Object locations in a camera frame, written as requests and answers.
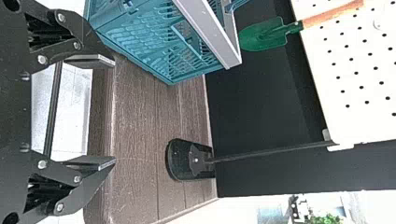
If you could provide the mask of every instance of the black wall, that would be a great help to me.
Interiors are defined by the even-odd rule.
[[[290,0],[251,0],[235,16],[239,30],[274,16],[294,21]],[[243,52],[243,60],[206,76],[216,156],[321,141],[326,123],[300,36],[284,48]],[[219,196],[396,189],[395,144],[219,164]]]

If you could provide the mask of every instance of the dark wood plank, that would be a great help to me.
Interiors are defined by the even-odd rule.
[[[210,118],[208,110],[208,101],[206,94],[205,76],[195,79],[195,91],[197,94],[197,107],[198,107],[198,121],[199,121],[199,136],[200,142],[206,146],[212,147],[212,134],[210,131]],[[204,192],[204,201],[209,201],[217,198],[216,180],[203,180],[202,189]]]
[[[149,224],[158,220],[155,161],[118,160],[109,196],[110,222]]]
[[[164,157],[168,142],[181,136],[178,87],[156,81],[155,94],[158,206],[159,217],[162,219],[183,211],[186,205],[183,184],[170,178]]]
[[[198,77],[179,84],[181,133],[182,138],[187,141],[207,144],[207,140],[202,137],[202,134],[205,133],[205,128],[202,127],[198,103],[202,100],[203,95],[200,95],[196,88],[196,85],[199,85],[200,82],[202,82],[202,78]],[[183,184],[186,192],[186,206],[188,208],[205,201],[201,181],[184,182]]]
[[[117,61],[114,83],[114,155],[155,161],[154,77],[137,65]]]
[[[90,133],[88,137],[89,155],[109,155],[113,72],[113,70],[93,71]],[[84,208],[84,219],[87,224],[106,223],[109,203],[106,192],[109,191],[110,181],[107,179],[93,196],[90,203]]]

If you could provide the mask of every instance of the shovel blade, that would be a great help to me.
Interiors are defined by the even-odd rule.
[[[245,28],[239,33],[241,49],[262,51],[285,46],[288,43],[285,25],[281,17],[263,21]]]

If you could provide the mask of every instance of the plastic basket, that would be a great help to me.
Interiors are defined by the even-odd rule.
[[[223,29],[221,2],[202,1]],[[179,7],[173,0],[88,0],[85,17],[108,47],[167,84],[229,68],[204,41],[207,34],[191,26],[197,22],[186,19],[191,14]]]

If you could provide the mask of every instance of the white pegboard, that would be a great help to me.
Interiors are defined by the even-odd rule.
[[[350,0],[291,0],[298,20]],[[319,100],[335,143],[396,139],[396,4],[366,7],[302,31]]]

